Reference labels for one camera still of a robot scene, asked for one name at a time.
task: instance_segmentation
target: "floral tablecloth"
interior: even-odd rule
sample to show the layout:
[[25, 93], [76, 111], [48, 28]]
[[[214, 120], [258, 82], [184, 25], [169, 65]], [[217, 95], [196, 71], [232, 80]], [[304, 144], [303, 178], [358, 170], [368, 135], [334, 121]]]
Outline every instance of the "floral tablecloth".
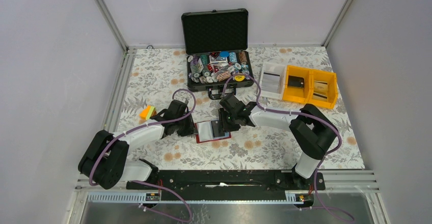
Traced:
[[[254, 76], [259, 80], [263, 62], [283, 63], [300, 67], [332, 71], [324, 47], [249, 48]], [[187, 88], [186, 53], [184, 49], [138, 49], [123, 102], [118, 130], [143, 123], [139, 113], [153, 105], [157, 111], [167, 108], [173, 92]], [[254, 101], [257, 88], [237, 89], [237, 97], [244, 103]], [[194, 122], [218, 118], [219, 101], [210, 100], [207, 92], [195, 93], [197, 106]], [[193, 99], [178, 93], [176, 99]], [[267, 106], [300, 109], [303, 105], [275, 99], [261, 98]], [[334, 109], [321, 109], [338, 127], [342, 147], [327, 156], [322, 169], [363, 169], [364, 163], [354, 136], [341, 95]], [[331, 148], [337, 145], [334, 141]], [[242, 127], [232, 132], [232, 138], [197, 144], [195, 137], [176, 134], [135, 150], [129, 158], [145, 158], [163, 170], [243, 170], [291, 169], [300, 157], [301, 149], [290, 131], [270, 127]]]

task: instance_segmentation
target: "wire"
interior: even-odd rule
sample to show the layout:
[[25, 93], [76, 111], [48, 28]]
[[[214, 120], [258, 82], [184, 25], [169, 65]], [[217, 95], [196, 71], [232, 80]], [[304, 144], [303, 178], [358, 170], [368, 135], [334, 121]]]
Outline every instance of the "wire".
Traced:
[[[173, 93], [172, 99], [174, 99], [175, 94], [178, 93], [178, 92], [180, 92], [180, 91], [185, 91], [185, 92], [190, 93], [192, 95], [193, 99], [194, 99], [194, 106], [192, 107], [192, 109], [188, 113], [186, 113], [184, 116], [182, 116], [180, 118], [177, 118], [177, 119], [167, 120], [167, 121], [157, 121], [157, 122], [153, 122], [153, 123], [143, 124], [143, 125], [137, 126], [135, 128], [132, 128], [132, 129], [128, 130], [126, 132], [126, 134], [130, 134], [131, 132], [134, 132], [136, 130], [139, 130], [139, 129], [147, 127], [147, 126], [154, 126], [154, 125], [159, 125], [159, 124], [165, 124], [165, 123], [172, 123], [172, 122], [180, 121], [180, 120], [183, 120], [184, 118], [190, 116], [192, 114], [192, 112], [195, 110], [195, 106], [197, 105], [197, 99], [195, 98], [195, 95], [191, 91], [189, 91], [187, 89], [183, 89], [183, 88], [175, 91]], [[93, 168], [92, 168], [92, 170], [90, 172], [90, 175], [89, 175], [89, 184], [91, 186], [97, 186], [98, 185], [97, 183], [93, 182], [93, 176], [94, 176], [94, 173], [96, 171], [97, 166], [99, 165], [100, 161], [104, 157], [105, 153], [107, 153], [107, 151], [111, 147], [111, 145], [113, 145], [118, 139], [122, 138], [124, 135], [125, 134], [122, 133], [122, 134], [118, 135], [117, 137], [113, 138], [106, 145], [106, 147], [102, 150], [102, 152], [100, 153], [100, 155], [97, 158], [95, 164], [93, 165]], [[168, 192], [171, 192], [172, 194], [174, 194], [175, 196], [177, 196], [184, 203], [184, 205], [186, 205], [187, 211], [189, 212], [189, 220], [182, 220], [182, 219], [179, 219], [177, 217], [174, 217], [174, 216], [171, 216], [171, 215], [168, 215], [168, 214], [156, 211], [156, 210], [152, 210], [152, 209], [148, 209], [148, 210], [153, 211], [153, 212], [158, 213], [158, 214], [161, 214], [161, 215], [164, 215], [164, 216], [167, 216], [167, 217], [169, 217], [171, 219], [174, 219], [174, 220], [177, 220], [177, 221], [182, 221], [182, 222], [191, 222], [192, 221], [192, 211], [191, 211], [190, 207], [187, 205], [186, 201], [182, 197], [180, 197], [180, 195], [178, 195], [177, 193], [175, 193], [173, 190], [171, 190], [169, 188], [166, 188], [166, 187], [157, 186], [157, 185], [153, 185], [153, 184], [150, 184], [150, 183], [142, 182], [142, 181], [134, 181], [134, 182], [139, 183], [139, 184], [143, 184], [143, 185], [147, 185], [147, 186], [150, 186], [150, 187], [154, 187], [154, 188], [161, 188], [161, 189], [164, 189], [164, 190], [166, 190]]]
[[[325, 155], [324, 158], [319, 162], [318, 166], [316, 167], [316, 169], [315, 169], [315, 171], [314, 171], [313, 186], [314, 186], [314, 190], [315, 190], [316, 198], [319, 200], [319, 202], [321, 203], [322, 207], [312, 207], [312, 208], [313, 208], [313, 209], [323, 209], [323, 208], [324, 208], [324, 209], [327, 210], [327, 211], [328, 211], [332, 216], [334, 216], [336, 219], [341, 220], [341, 221], [344, 221], [344, 222], [348, 222], [348, 223], [354, 223], [356, 219], [355, 219], [351, 214], [349, 214], [347, 211], [342, 210], [342, 209], [339, 209], [339, 208], [335, 208], [335, 207], [327, 207], [327, 206], [325, 206], [325, 204], [322, 202], [321, 198], [320, 198], [319, 195], [318, 195], [318, 188], [316, 187], [316, 179], [317, 179], [317, 174], [318, 174], [318, 168], [321, 166], [322, 162], [324, 161], [324, 159], [326, 158], [327, 155], [329, 155], [329, 154], [335, 152], [336, 150], [338, 150], [338, 149], [342, 146], [342, 137], [341, 137], [339, 131], [338, 131], [338, 130], [333, 126], [333, 125], [331, 125], [330, 123], [328, 123], [327, 121], [325, 121], [325, 120], [323, 120], [323, 119], [321, 119], [321, 118], [318, 118], [318, 117], [316, 117], [316, 116], [313, 116], [313, 115], [307, 114], [307, 113], [298, 112], [298, 111], [284, 111], [284, 110], [277, 110], [277, 109], [271, 109], [271, 108], [264, 108], [264, 107], [259, 103], [259, 97], [261, 96], [261, 86], [259, 85], [259, 83], [257, 82], [257, 80], [255, 80], [253, 77], [251, 77], [251, 76], [249, 76], [249, 75], [246, 75], [246, 74], [241, 74], [241, 73], [239, 73], [239, 74], [232, 75], [230, 78], [228, 78], [228, 79], [226, 80], [225, 84], [224, 84], [224, 88], [223, 88], [223, 90], [222, 90], [222, 96], [225, 95], [225, 90], [226, 90], [226, 88], [227, 88], [228, 82], [229, 82], [232, 78], [234, 78], [235, 76], [238, 76], [238, 75], [243, 75], [243, 76], [248, 77], [249, 79], [251, 79], [251, 80], [252, 80], [252, 81], [257, 85], [257, 87], [258, 87], [258, 94], [257, 94], [257, 97], [256, 97], [256, 104], [257, 104], [257, 106], [258, 106], [260, 109], [265, 110], [265, 111], [268, 111], [268, 112], [273, 112], [273, 113], [289, 114], [289, 115], [299, 115], [299, 116], [308, 117], [308, 118], [311, 118], [311, 119], [314, 119], [314, 120], [316, 120], [316, 121], [319, 121], [319, 122], [323, 123], [324, 125], [326, 125], [327, 127], [329, 127], [329, 128], [330, 128], [330, 129], [331, 129], [331, 130], [336, 134], [336, 136], [337, 136], [337, 138], [338, 138], [338, 145], [337, 145], [334, 149], [332, 149], [332, 150], [330, 150], [330, 151], [328, 151], [328, 152], [326, 153], [326, 155]], [[339, 211], [345, 213], [346, 215], [348, 215], [348, 216], [351, 218], [351, 220], [347, 220], [347, 219], [344, 219], [344, 218], [341, 218], [341, 217], [335, 215], [332, 211], [330, 211], [331, 209], [332, 209], [332, 210], [339, 210]]]

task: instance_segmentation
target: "yellow round object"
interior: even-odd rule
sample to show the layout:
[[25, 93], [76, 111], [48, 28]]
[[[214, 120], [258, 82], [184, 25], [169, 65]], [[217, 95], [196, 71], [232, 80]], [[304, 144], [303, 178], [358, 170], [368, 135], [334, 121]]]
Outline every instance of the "yellow round object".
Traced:
[[242, 80], [244, 80], [245, 79], [245, 76], [244, 75], [238, 75], [238, 76], [235, 76], [234, 77], [234, 80], [236, 80], [236, 81], [242, 81]]

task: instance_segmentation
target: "white wall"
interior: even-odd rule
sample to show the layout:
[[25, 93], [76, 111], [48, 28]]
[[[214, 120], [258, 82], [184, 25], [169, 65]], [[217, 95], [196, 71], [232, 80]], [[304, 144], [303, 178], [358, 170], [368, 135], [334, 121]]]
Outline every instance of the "white wall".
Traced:
[[94, 0], [0, 3], [0, 223], [61, 223], [122, 51]]
[[185, 12], [246, 8], [249, 44], [321, 44], [345, 0], [104, 0], [129, 45], [184, 45]]
[[355, 0], [328, 52], [392, 224], [430, 223], [432, 0]]

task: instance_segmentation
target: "blue round object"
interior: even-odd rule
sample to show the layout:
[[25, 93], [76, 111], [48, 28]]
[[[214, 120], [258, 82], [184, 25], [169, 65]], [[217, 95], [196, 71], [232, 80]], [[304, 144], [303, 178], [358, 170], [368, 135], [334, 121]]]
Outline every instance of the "blue round object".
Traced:
[[221, 56], [221, 57], [223, 57], [223, 58], [226, 58], [226, 57], [229, 56], [229, 52], [225, 52], [225, 51], [223, 51], [223, 52], [219, 53], [219, 56]]

